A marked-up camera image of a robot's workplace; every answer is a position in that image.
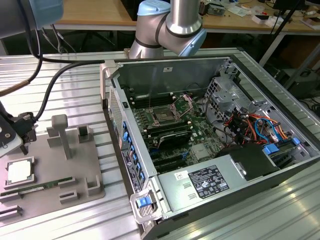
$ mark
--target motherboard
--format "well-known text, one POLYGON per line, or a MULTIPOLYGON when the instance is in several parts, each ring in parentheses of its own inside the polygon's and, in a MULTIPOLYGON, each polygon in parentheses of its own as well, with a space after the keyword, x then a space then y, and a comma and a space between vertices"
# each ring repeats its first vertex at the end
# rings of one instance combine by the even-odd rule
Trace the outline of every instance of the motherboard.
POLYGON ((210 160, 224 147, 207 122, 204 107, 191 95, 145 101, 142 105, 133 102, 131 109, 158 173, 210 160))

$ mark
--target aluminum workbench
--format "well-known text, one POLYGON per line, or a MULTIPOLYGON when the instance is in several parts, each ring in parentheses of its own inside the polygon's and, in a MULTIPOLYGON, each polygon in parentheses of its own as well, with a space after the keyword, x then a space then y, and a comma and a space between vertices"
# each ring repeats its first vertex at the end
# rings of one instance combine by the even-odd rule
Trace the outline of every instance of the aluminum workbench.
MULTIPOLYGON (((317 137, 320 122, 307 116, 306 109, 271 76, 237 48, 202 49, 198 55, 234 54, 263 82, 282 103, 317 137)), ((70 60, 123 59, 122 52, 48 55, 70 60)), ((37 65, 31 56, 6 56, 0 60, 0 89, 28 78, 37 65)), ((64 64, 45 63, 29 86, 1 102, 12 115, 37 112, 47 85, 64 64)), ((258 99, 260 93, 246 89, 258 99)), ((129 204, 122 176, 100 104, 99 66, 74 68, 54 85, 46 111, 38 122, 37 133, 46 132, 51 116, 66 114, 69 128, 88 124, 94 131, 105 197, 0 228, 0 239, 140 239, 139 228, 129 204)), ((163 240, 191 239, 320 239, 320 163, 298 173, 280 186, 200 219, 171 232, 163 240)))

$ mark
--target wooden desk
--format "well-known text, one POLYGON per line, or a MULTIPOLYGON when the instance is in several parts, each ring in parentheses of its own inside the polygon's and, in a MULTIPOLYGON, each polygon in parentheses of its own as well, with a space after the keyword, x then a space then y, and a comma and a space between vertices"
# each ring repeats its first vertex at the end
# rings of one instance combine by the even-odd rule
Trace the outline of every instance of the wooden desk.
MULTIPOLYGON (((257 0, 247 4, 251 7, 263 6, 269 15, 273 15, 275 11, 257 0)), ((293 21, 285 26, 283 32, 320 34, 320 31, 314 31, 300 20, 301 17, 294 16, 293 21)), ((83 30, 135 30, 136 22, 131 20, 120 0, 64 0, 64 15, 57 25, 60 29, 77 25, 76 28, 69 29, 81 29, 82 27, 83 30)), ((203 27, 209 33, 235 31, 237 33, 269 34, 272 29, 267 25, 255 23, 249 15, 240 17, 229 11, 225 12, 225 16, 204 16, 203 27)))

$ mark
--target power supply label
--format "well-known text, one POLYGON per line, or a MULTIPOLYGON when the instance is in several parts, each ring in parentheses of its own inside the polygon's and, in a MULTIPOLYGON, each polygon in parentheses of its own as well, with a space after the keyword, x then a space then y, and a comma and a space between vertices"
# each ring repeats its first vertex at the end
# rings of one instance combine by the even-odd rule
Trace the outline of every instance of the power supply label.
POLYGON ((226 180, 216 165, 190 172, 189 177, 201 199, 206 199, 229 189, 226 180))
POLYGON ((123 156, 124 164, 126 166, 126 171, 130 177, 130 181, 131 181, 131 185, 133 187, 133 190, 135 193, 138 193, 141 191, 141 188, 140 188, 139 181, 136 177, 136 171, 135 171, 134 165, 131 161, 130 154, 127 150, 125 150, 125 151, 122 151, 122 156, 123 156))

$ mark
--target blue latch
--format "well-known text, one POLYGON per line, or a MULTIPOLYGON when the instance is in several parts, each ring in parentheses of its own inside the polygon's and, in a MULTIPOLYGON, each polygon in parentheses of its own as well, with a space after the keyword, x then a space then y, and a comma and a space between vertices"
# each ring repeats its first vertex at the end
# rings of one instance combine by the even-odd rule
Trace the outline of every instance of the blue latch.
POLYGON ((145 181, 145 175, 144 175, 144 173, 143 172, 140 172, 140 180, 141 180, 141 182, 144 182, 145 181))
POLYGON ((274 143, 272 143, 272 144, 268 144, 268 145, 264 146, 263 151, 266 154, 270 155, 270 154, 273 154, 275 152, 278 152, 279 148, 274 143))
POLYGON ((134 164, 136 164, 137 161, 138 161, 137 154, 133 154, 133 162, 134 162, 134 164))
POLYGON ((128 137, 129 137, 129 133, 126 131, 124 134, 123 134, 123 141, 127 141, 128 140, 128 137))
POLYGON ((300 144, 300 140, 296 137, 292 138, 292 142, 295 144, 295 145, 299 145, 300 144))
POLYGON ((140 163, 138 162, 136 164, 136 171, 139 173, 140 169, 141 169, 141 166, 140 166, 140 163))
POLYGON ((143 208, 152 204, 151 198, 149 196, 145 196, 136 200, 136 204, 138 208, 143 208))

